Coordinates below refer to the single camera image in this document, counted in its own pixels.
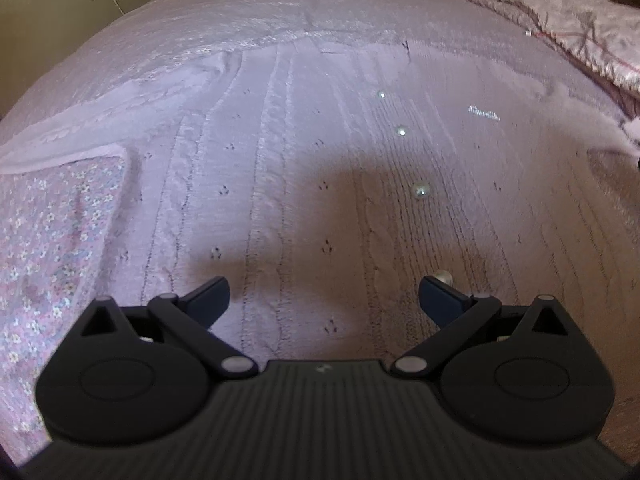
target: ribbed black surface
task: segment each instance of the ribbed black surface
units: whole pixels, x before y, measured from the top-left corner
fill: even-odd
[[[613,480],[626,471],[595,440],[554,450],[485,441],[450,420],[426,384],[392,378],[378,362],[328,365],[270,363],[258,378],[225,383],[174,434],[126,449],[56,442],[23,472],[30,480]]]

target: shiny bead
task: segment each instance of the shiny bead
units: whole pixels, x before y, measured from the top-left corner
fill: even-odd
[[[433,277],[440,280],[445,285],[453,286],[453,276],[448,270],[436,270]]]
[[[421,199],[425,198],[431,192],[431,187],[426,182],[416,182],[412,191],[417,199]]]

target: wall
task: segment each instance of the wall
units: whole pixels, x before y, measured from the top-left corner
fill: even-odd
[[[149,0],[118,0],[124,12]],[[111,0],[0,0],[0,116],[120,13]]]

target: pink floral fabric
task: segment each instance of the pink floral fabric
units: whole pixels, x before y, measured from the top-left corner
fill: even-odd
[[[74,295],[104,238],[120,158],[0,176],[0,442],[14,462],[47,442],[36,378],[81,312]]]

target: crumpled fabric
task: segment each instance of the crumpled fabric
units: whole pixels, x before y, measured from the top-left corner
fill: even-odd
[[[471,0],[560,47],[612,93],[627,115],[640,115],[640,10],[609,0]]]

